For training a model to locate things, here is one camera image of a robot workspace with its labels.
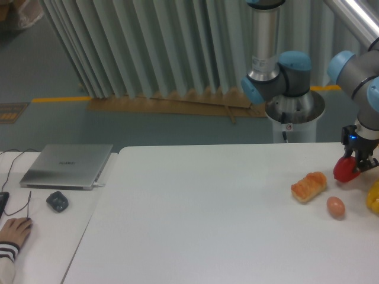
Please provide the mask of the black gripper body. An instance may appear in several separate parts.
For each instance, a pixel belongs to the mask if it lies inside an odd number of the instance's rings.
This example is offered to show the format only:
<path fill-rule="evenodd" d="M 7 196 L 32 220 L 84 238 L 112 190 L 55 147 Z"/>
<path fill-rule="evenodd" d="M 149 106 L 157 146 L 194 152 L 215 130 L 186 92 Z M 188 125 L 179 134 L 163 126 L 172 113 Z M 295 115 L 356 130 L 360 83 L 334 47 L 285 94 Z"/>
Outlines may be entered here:
<path fill-rule="evenodd" d="M 353 147 L 357 159 L 367 159 L 378 146 L 378 138 L 360 131 L 357 125 L 347 125 L 342 128 L 341 143 L 343 146 Z"/>

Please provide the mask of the striped sleeve forearm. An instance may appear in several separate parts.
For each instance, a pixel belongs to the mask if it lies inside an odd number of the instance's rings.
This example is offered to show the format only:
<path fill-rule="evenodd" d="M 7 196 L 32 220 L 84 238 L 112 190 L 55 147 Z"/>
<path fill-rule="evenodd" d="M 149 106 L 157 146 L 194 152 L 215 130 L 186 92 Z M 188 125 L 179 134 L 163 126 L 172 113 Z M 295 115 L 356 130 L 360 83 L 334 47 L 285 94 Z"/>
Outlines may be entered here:
<path fill-rule="evenodd" d="M 1 242 L 1 283 L 11 284 L 15 278 L 15 259 L 20 251 L 20 246 L 8 242 Z"/>

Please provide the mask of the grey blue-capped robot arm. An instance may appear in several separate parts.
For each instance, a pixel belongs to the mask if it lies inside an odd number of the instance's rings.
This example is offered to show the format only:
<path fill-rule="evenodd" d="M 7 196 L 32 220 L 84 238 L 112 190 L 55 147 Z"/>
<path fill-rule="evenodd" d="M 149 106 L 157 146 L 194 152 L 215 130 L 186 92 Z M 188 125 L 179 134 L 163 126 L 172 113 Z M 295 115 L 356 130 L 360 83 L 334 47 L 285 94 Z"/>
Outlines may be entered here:
<path fill-rule="evenodd" d="M 283 1 L 248 1 L 256 33 L 252 68 L 241 86 L 254 104 L 265 104 L 266 114 L 278 127 L 279 140 L 296 126 L 317 120 L 325 110 L 322 97 L 310 89 L 311 60 L 300 51 L 277 53 L 277 33 Z M 347 182 L 378 166 L 378 14 L 366 1 L 327 1 L 327 6 L 366 48 L 335 55 L 327 68 L 331 81 L 356 103 L 359 112 L 352 125 L 343 127 L 344 154 L 333 173 Z"/>

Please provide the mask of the person's hand on mouse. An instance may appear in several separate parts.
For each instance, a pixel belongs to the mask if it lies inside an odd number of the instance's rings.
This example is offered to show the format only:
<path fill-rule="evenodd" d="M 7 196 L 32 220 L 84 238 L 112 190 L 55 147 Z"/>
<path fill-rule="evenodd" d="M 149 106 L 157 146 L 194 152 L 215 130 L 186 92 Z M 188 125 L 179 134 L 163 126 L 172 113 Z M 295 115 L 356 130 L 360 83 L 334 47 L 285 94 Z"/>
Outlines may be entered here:
<path fill-rule="evenodd" d="M 31 228 L 29 230 L 24 229 L 26 220 L 27 218 L 8 219 L 1 228 L 1 242 L 8 241 L 15 243 L 19 245 L 21 249 L 31 233 Z"/>

